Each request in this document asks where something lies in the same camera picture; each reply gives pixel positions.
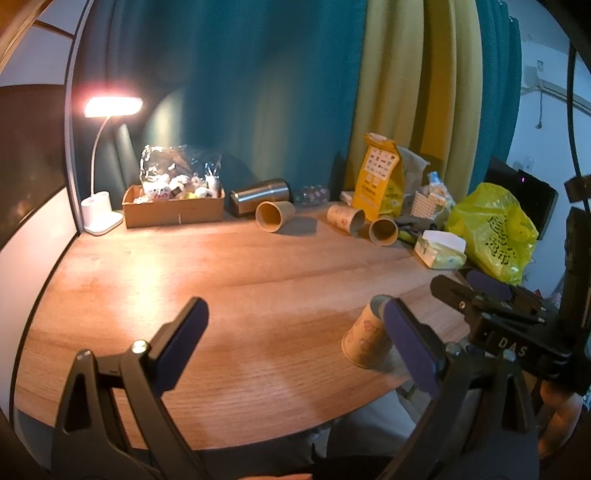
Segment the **right hand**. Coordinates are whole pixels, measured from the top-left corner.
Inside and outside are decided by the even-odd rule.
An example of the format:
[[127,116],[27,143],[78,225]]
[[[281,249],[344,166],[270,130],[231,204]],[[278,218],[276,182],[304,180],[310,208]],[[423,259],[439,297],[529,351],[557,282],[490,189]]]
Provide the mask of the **right hand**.
[[572,436],[583,408],[583,398],[577,393],[559,390],[549,381],[540,387],[543,404],[553,413],[544,433],[538,440],[541,458],[546,458],[560,449]]

